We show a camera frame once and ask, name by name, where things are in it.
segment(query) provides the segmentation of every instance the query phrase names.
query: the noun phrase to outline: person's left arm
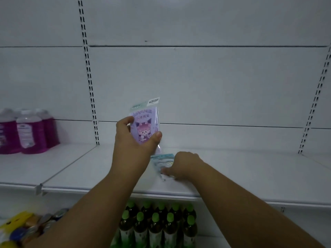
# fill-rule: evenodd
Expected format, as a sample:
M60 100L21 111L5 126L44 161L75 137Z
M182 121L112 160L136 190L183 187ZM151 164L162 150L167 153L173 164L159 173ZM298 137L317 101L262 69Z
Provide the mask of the person's left arm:
M126 117L116 124L113 162L108 175L27 248L110 246L126 202L162 137L161 132L156 132L139 145L127 127L133 120Z

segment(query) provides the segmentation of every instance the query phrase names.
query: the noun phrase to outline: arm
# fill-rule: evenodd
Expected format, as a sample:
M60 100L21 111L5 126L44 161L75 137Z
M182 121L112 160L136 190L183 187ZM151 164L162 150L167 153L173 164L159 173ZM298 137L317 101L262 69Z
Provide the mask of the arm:
M204 163L197 154L177 153L173 166L162 172L187 179L196 187L232 248L324 247L282 213Z
M162 137L157 132L139 145L126 126L132 122L133 117L127 117L116 124L113 162L108 175L27 248L109 248L126 202Z

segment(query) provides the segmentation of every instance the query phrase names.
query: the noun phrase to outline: forearm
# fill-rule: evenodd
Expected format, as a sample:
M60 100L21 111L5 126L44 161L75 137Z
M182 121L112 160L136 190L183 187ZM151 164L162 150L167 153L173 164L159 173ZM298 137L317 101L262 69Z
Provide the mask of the forearm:
M52 229L31 242L28 248L108 248L139 179L128 176L111 170Z
M190 180L232 248L323 247L283 214L208 164L193 169Z

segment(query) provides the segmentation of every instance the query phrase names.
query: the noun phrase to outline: cartoon girl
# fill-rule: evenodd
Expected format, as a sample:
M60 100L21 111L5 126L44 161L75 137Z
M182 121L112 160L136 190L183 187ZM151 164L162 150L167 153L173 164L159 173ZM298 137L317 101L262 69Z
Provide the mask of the cartoon girl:
M139 135L139 141L141 143L146 142L151 137L151 122L152 119L149 119L148 121L144 123L137 123L137 130Z

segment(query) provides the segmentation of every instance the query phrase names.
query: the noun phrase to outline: person's right arm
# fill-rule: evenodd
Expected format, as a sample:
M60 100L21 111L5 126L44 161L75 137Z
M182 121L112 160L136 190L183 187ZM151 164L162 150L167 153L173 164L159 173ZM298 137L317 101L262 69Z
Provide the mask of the person's right arm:
M239 186L197 154L179 152L165 175L187 179L198 190L232 248L324 247L267 203Z

